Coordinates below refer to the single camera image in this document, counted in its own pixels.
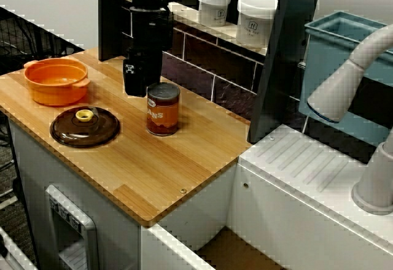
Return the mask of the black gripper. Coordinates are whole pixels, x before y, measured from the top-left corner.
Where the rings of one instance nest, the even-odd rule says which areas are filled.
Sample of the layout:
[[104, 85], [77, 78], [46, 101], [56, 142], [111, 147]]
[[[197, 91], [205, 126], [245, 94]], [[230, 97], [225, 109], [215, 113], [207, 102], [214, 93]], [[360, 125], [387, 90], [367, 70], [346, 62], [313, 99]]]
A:
[[[160, 82], [162, 55], [172, 47], [173, 13], [167, 7], [142, 9], [130, 7], [131, 41], [127, 58], [123, 61], [125, 93], [145, 97], [146, 85]], [[144, 65], [140, 59], [147, 58], [146, 85]]]

